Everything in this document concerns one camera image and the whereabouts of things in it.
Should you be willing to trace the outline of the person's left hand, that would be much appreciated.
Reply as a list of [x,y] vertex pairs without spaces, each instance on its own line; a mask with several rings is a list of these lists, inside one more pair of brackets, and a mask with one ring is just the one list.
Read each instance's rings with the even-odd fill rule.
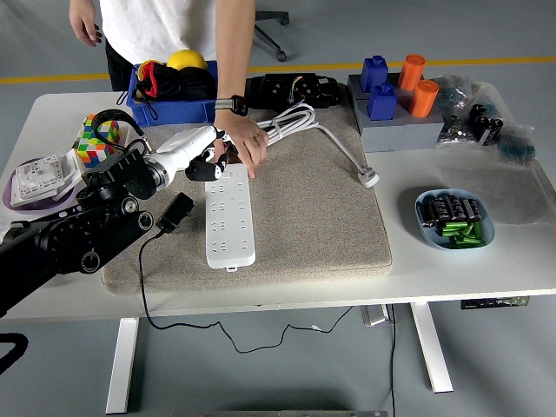
[[214,126],[230,136],[237,150],[232,160],[241,162],[248,177],[254,179],[255,170],[267,156],[268,134],[247,116],[226,109],[216,111]]

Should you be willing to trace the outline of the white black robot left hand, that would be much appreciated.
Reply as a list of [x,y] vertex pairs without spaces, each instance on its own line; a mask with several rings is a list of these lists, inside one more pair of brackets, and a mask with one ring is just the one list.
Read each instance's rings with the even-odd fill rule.
[[214,141],[223,140],[236,152],[231,137],[214,126],[203,126],[173,135],[159,149],[145,157],[153,173],[156,186],[167,188],[178,172],[185,172],[188,179],[213,182],[222,177],[228,165],[228,156],[222,155],[211,162],[215,155]]

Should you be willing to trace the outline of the person's right hand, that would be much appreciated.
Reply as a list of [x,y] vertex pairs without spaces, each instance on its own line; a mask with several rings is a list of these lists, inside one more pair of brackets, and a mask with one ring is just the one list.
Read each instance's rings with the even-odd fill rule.
[[91,0],[69,1],[69,23],[76,38],[90,47],[102,42],[103,35],[96,23],[96,7]]

